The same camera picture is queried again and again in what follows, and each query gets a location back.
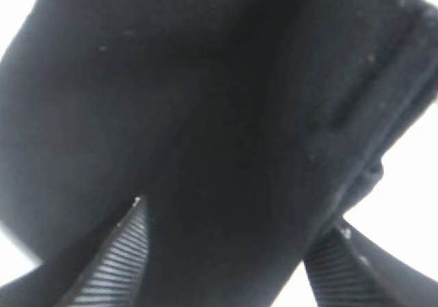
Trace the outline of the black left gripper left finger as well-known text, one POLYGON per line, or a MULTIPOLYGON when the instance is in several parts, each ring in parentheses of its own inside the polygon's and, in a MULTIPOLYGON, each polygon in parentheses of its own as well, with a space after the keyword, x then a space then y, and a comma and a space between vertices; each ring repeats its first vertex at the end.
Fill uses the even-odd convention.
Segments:
POLYGON ((146 201, 123 205, 29 274, 1 287, 2 306, 132 306, 148 261, 146 201))

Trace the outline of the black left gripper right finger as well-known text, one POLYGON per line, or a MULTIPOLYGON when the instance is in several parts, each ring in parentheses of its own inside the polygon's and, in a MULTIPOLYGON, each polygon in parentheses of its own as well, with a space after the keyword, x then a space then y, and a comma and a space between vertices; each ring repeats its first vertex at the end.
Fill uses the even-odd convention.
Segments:
POLYGON ((319 306, 436 306, 437 282, 392 256, 345 220, 307 252, 319 306))

